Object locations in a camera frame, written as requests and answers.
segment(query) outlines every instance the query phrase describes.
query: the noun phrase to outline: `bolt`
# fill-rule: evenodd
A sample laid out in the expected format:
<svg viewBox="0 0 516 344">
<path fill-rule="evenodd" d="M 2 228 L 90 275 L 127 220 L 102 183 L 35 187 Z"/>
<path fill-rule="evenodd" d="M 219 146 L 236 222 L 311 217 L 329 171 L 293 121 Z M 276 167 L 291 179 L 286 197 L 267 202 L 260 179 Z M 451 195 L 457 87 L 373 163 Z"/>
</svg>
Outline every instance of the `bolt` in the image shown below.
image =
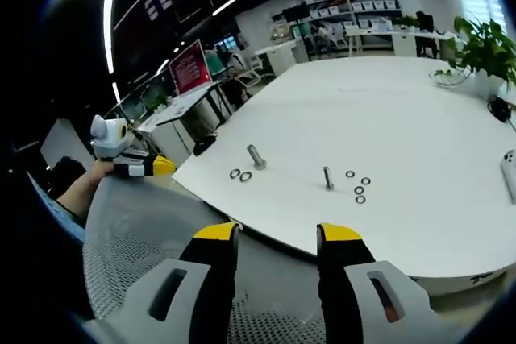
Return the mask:
<svg viewBox="0 0 516 344">
<path fill-rule="evenodd" d="M 261 171 L 267 167 L 267 162 L 261 158 L 260 154 L 256 150 L 255 146 L 252 144 L 248 145 L 249 155 L 251 155 L 252 160 L 255 162 L 255 169 Z"/>
<path fill-rule="evenodd" d="M 326 191 L 333 191 L 333 183 L 331 182 L 330 169 L 328 167 L 322 167 L 324 171 L 324 179 L 326 180 Z"/>
</svg>

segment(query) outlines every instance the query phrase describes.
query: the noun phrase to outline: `metal washer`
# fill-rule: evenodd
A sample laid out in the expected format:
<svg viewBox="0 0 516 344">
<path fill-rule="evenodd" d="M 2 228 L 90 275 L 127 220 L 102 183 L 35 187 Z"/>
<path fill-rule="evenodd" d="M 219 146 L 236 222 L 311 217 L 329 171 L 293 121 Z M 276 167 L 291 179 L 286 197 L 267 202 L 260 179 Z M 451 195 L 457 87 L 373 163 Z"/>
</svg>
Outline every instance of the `metal washer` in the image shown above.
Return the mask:
<svg viewBox="0 0 516 344">
<path fill-rule="evenodd" d="M 238 168 L 233 169 L 231 172 L 229 172 L 229 177 L 231 179 L 235 179 L 238 176 L 240 176 L 241 171 Z"/>
<path fill-rule="evenodd" d="M 245 183 L 246 181 L 248 181 L 251 178 L 252 178 L 252 173 L 250 173 L 249 171 L 243 172 L 242 175 L 240 175 L 240 181 L 242 183 Z"/>
</svg>

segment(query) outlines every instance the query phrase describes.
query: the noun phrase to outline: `gray mesh platform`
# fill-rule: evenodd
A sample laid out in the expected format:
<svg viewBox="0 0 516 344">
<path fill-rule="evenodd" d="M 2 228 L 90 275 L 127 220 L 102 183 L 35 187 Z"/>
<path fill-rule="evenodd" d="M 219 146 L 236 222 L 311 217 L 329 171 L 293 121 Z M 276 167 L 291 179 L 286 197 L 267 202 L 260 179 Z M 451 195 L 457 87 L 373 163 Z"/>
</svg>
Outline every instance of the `gray mesh platform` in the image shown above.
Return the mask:
<svg viewBox="0 0 516 344">
<path fill-rule="evenodd" d="M 178 258 L 199 229 L 225 221 L 203 202 L 144 180 L 103 179 L 83 250 L 95 317 L 120 308 L 125 291 L 163 259 Z M 235 282 L 228 342 L 325 342 L 316 266 L 278 253 L 244 230 Z"/>
</svg>

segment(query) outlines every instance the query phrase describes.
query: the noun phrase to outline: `white table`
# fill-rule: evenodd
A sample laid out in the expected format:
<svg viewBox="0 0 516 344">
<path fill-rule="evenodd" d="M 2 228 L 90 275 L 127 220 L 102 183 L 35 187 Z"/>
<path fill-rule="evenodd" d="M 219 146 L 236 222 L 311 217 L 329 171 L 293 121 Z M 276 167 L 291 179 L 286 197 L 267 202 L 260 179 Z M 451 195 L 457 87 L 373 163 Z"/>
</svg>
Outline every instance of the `white table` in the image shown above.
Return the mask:
<svg viewBox="0 0 516 344">
<path fill-rule="evenodd" d="M 202 117 L 216 128 L 225 123 L 224 116 L 231 115 L 231 109 L 218 87 L 218 83 L 210 82 L 175 97 L 170 106 L 151 115 L 137 130 L 144 136 L 149 136 L 177 166 L 181 165 L 195 146 L 194 140 L 181 123 L 181 118 L 197 106 Z M 214 102 L 215 98 L 221 101 L 220 106 Z"/>
<path fill-rule="evenodd" d="M 353 39 L 358 39 L 359 36 L 383 36 L 388 35 L 393 37 L 393 46 L 394 52 L 397 56 L 417 56 L 416 52 L 416 38 L 430 38 L 435 39 L 436 43 L 439 44 L 439 41 L 448 40 L 450 38 L 456 37 L 452 33 L 446 34 L 438 34 L 436 32 L 410 32 L 410 31 L 378 31 L 373 29 L 359 29 L 353 32 L 347 32 L 347 36 L 349 39 L 349 56 L 352 56 L 353 53 Z"/>
<path fill-rule="evenodd" d="M 516 262 L 516 206 L 500 170 L 516 135 L 480 99 L 434 87 L 429 73 L 445 66 L 374 56 L 299 64 L 174 178 L 295 249 L 316 254 L 315 227 L 330 222 L 361 234 L 376 260 L 430 281 L 431 294 L 481 284 L 471 277 L 493 278 Z M 264 171 L 253 169 L 250 143 L 267 160 Z M 231 180 L 233 168 L 252 179 Z M 358 205 L 353 189 L 364 176 L 372 183 Z"/>
<path fill-rule="evenodd" d="M 256 56 L 262 56 L 264 54 L 267 55 L 276 77 L 279 77 L 295 64 L 308 62 L 309 60 L 305 44 L 302 42 L 301 38 L 262 48 L 255 52 Z"/>
</svg>

